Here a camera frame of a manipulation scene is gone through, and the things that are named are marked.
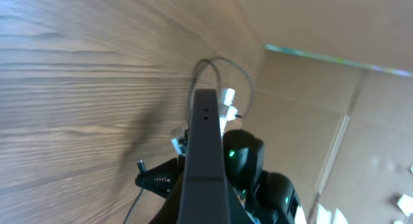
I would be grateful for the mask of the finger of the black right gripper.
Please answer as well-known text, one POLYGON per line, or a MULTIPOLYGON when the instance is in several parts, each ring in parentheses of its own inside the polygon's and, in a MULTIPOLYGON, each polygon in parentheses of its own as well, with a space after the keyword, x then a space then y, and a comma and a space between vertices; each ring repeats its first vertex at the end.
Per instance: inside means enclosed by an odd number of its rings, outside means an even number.
POLYGON ((135 178, 136 186, 167 198, 184 171, 184 158, 170 159, 150 170, 147 170, 144 161, 139 159, 137 167, 139 173, 135 178))

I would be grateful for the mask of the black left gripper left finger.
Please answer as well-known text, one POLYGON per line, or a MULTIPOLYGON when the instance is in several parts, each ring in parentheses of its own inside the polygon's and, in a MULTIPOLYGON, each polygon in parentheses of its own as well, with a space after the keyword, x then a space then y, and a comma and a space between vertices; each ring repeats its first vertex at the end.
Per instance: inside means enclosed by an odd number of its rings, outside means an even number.
POLYGON ((158 224, 176 224, 179 215, 181 191, 183 186, 183 173, 180 174, 177 183, 157 214, 158 224))

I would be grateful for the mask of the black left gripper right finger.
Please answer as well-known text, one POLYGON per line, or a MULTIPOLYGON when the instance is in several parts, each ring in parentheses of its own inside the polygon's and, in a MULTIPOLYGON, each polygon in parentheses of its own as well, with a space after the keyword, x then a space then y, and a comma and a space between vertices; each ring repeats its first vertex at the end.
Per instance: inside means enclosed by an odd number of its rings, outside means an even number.
POLYGON ((229 224, 254 224, 250 216, 246 213, 243 205, 237 197, 234 188, 226 181, 229 224))

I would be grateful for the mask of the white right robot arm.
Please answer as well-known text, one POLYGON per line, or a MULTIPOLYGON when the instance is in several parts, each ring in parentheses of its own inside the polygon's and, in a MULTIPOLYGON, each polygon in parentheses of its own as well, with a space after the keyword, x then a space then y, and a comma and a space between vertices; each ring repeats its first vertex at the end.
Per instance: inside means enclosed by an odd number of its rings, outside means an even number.
POLYGON ((152 223, 296 223, 292 182, 264 170, 264 142, 251 133, 192 130, 185 156, 151 170, 138 162, 135 183, 166 199, 152 223))

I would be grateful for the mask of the blue Galaxy smartphone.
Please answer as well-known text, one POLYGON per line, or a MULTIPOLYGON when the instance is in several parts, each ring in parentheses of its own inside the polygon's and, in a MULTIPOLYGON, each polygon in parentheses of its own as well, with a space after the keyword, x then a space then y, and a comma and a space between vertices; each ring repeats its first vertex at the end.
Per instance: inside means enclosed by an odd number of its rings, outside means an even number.
POLYGON ((177 223, 230 223, 217 92, 214 89, 197 89, 194 93, 177 223))

